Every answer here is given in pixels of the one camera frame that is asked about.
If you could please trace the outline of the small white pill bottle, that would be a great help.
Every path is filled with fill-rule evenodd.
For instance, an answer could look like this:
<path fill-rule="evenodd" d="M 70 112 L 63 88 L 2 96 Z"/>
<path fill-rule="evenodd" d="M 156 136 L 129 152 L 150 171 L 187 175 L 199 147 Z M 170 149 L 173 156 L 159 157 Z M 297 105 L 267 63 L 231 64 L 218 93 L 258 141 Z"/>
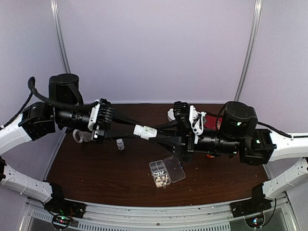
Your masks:
<path fill-rule="evenodd" d="M 157 130 L 148 126 L 136 125 L 133 134 L 142 139 L 149 140 L 157 136 Z"/>

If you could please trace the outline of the clear plastic pill organizer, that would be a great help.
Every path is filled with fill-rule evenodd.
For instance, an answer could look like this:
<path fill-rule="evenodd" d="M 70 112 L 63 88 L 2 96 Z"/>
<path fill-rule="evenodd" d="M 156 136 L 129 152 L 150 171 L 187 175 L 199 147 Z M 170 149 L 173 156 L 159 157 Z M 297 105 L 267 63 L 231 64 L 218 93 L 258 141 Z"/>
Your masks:
<path fill-rule="evenodd" d="M 186 178 L 186 174 L 183 170 L 182 164 L 180 163 L 179 159 L 173 155 L 165 158 L 164 160 L 150 162 L 149 168 L 151 171 L 151 175 L 153 172 L 165 171 L 165 174 L 160 176 L 168 176 L 168 181 L 170 182 L 170 184 L 179 182 Z M 155 178 L 157 177 L 158 176 L 152 175 L 154 183 L 156 183 Z"/>

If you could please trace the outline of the orange pill bottle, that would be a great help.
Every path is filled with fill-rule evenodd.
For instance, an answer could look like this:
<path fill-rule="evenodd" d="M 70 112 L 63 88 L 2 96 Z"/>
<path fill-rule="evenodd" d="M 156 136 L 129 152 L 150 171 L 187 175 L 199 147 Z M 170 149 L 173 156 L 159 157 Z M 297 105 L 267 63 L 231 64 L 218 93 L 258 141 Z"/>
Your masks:
<path fill-rule="evenodd" d="M 209 155 L 209 154 L 206 154 L 206 156 L 207 156 L 208 158 L 215 158 L 215 156 Z"/>

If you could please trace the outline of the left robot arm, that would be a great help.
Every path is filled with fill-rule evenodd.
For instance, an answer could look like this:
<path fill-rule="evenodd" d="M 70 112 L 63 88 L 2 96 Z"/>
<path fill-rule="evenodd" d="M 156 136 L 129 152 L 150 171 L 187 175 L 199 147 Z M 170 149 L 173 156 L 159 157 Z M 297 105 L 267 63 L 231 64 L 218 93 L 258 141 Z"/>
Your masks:
<path fill-rule="evenodd" d="M 59 74 L 49 79 L 49 96 L 43 96 L 35 86 L 36 79 L 30 77 L 30 96 L 39 101 L 22 108 L 0 128 L 0 153 L 24 143 L 39 140 L 54 133 L 55 128 L 80 130 L 92 135 L 92 140 L 127 138 L 128 134 L 113 132 L 111 123 L 137 125 L 138 122 L 111 107 L 105 100 L 85 104 L 79 91 L 79 77 L 75 74 Z M 69 210 L 62 187 L 54 183 L 36 180 L 0 160 L 0 184 L 21 195 L 26 195 L 50 204 L 59 214 Z"/>

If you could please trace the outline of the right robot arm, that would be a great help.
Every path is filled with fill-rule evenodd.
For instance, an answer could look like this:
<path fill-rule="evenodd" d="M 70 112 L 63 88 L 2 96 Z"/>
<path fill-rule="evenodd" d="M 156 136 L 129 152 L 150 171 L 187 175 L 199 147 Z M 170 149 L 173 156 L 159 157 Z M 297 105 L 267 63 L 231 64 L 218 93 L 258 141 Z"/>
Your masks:
<path fill-rule="evenodd" d="M 193 105 L 175 102 L 172 113 L 173 120 L 157 126 L 150 141 L 168 147 L 185 161 L 190 161 L 194 152 L 238 155 L 242 163 L 252 166 L 297 159 L 288 170 L 252 189 L 246 205 L 250 212 L 257 212 L 308 176 L 307 134 L 285 133 L 262 123 L 251 106 L 235 101 L 225 103 L 215 116 L 214 128 L 206 128 L 207 112 L 199 112 Z"/>

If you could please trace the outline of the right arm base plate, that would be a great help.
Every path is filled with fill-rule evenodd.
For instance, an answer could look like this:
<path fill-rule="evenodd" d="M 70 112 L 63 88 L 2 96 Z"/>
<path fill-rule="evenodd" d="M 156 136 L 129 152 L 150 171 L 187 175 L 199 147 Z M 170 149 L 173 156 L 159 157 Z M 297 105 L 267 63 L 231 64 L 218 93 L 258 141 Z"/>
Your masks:
<path fill-rule="evenodd" d="M 271 209 L 271 200 L 255 202 L 252 199 L 230 203 L 231 212 L 234 218 L 247 216 L 264 210 Z"/>

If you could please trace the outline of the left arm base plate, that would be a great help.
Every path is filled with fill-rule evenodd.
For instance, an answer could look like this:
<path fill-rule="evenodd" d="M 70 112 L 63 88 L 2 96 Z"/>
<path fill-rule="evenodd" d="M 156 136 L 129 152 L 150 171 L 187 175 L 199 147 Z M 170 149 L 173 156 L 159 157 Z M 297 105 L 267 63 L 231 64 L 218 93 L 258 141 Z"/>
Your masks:
<path fill-rule="evenodd" d="M 83 218 L 86 211 L 86 205 L 84 203 L 66 199 L 60 200 L 53 198 L 45 203 L 44 207 L 47 211 L 55 215 L 65 215 L 70 218 Z"/>

